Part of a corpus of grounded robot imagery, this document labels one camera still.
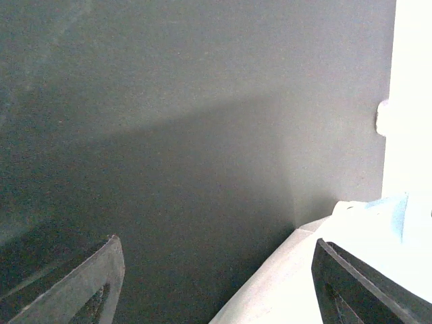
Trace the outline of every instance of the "dark gray wall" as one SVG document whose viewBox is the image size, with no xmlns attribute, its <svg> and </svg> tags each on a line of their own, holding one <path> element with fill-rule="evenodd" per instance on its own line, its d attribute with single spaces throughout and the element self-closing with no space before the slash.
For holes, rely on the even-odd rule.
<svg viewBox="0 0 432 324">
<path fill-rule="evenodd" d="M 395 0 L 12 1 L 1 243 L 115 233 L 116 323 L 204 323 L 337 200 L 381 192 Z"/>
</svg>

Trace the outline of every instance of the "white surface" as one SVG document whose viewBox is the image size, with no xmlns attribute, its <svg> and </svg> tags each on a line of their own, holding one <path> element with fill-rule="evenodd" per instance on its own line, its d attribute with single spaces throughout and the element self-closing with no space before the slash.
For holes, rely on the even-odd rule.
<svg viewBox="0 0 432 324">
<path fill-rule="evenodd" d="M 339 202 L 331 217 L 297 229 L 210 323 L 322 323 L 311 273 L 319 238 L 336 243 L 413 294 L 432 302 L 432 239 L 427 235 L 430 227 L 419 232 L 419 226 L 425 227 L 419 223 L 419 212 L 424 216 L 429 210 L 429 197 L 410 194 L 408 203 L 406 195 L 377 204 Z M 405 218 L 395 226 L 394 219 L 400 211 Z M 410 238 L 410 243 L 414 238 L 416 243 L 427 243 L 419 248 L 403 243 L 402 236 L 405 240 Z"/>
<path fill-rule="evenodd" d="M 383 196 L 428 190 L 432 181 L 432 1 L 397 0 L 391 61 L 392 129 L 387 136 Z"/>
<path fill-rule="evenodd" d="M 339 202 L 333 217 L 294 231 L 210 323 L 322 323 L 311 273 L 315 244 L 324 232 L 337 227 L 332 218 L 344 217 L 344 211 L 354 206 L 361 208 L 364 203 Z"/>
</svg>

